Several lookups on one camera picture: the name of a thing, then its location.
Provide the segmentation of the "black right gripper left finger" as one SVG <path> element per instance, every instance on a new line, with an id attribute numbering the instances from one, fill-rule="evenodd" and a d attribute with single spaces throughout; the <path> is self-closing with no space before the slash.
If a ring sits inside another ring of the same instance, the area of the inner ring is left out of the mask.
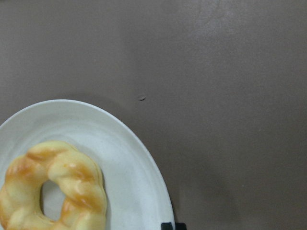
<path id="1" fill-rule="evenodd" d="M 171 222 L 161 223 L 161 230 L 173 230 L 173 225 Z"/>

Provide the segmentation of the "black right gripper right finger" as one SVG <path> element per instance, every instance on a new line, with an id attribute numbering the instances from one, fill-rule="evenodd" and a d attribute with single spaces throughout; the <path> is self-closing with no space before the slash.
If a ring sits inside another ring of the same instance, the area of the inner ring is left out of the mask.
<path id="1" fill-rule="evenodd" d="M 175 223 L 175 230 L 187 230 L 185 223 Z"/>

